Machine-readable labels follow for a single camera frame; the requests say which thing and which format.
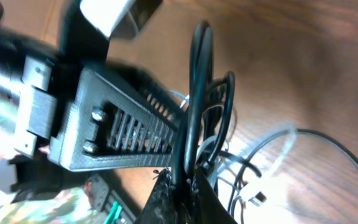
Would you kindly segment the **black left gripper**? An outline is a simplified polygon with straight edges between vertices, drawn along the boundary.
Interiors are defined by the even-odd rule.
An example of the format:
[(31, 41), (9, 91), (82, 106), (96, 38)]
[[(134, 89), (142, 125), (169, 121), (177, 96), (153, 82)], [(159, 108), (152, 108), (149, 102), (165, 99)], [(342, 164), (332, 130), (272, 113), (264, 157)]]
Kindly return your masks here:
[(77, 91), (76, 49), (55, 50), (0, 27), (0, 98), (16, 105), (14, 177), (0, 177), (9, 193), (57, 193), (81, 186), (83, 174), (52, 161), (57, 137)]

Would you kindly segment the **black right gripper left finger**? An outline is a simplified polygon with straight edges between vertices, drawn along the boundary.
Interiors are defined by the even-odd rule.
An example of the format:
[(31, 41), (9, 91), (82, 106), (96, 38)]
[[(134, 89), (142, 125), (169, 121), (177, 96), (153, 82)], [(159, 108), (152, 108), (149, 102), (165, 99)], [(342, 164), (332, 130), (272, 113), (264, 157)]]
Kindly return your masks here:
[(172, 195), (171, 177), (169, 170), (161, 170), (145, 207), (134, 222), (135, 224), (177, 223), (178, 212)]

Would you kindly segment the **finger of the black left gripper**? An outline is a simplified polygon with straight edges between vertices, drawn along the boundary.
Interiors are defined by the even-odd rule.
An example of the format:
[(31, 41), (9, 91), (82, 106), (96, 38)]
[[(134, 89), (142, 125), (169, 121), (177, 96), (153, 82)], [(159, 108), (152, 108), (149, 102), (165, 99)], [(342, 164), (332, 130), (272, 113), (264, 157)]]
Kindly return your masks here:
[(136, 68), (84, 67), (48, 159), (72, 172), (166, 167), (182, 110)]

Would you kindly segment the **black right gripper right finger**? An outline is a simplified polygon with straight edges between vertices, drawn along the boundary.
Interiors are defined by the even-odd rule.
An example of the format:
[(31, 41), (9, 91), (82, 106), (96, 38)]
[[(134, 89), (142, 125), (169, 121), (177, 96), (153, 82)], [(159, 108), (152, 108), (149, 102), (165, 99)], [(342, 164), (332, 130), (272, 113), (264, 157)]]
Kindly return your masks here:
[(193, 182), (193, 220), (199, 224), (236, 224), (221, 205), (203, 170), (197, 168)]

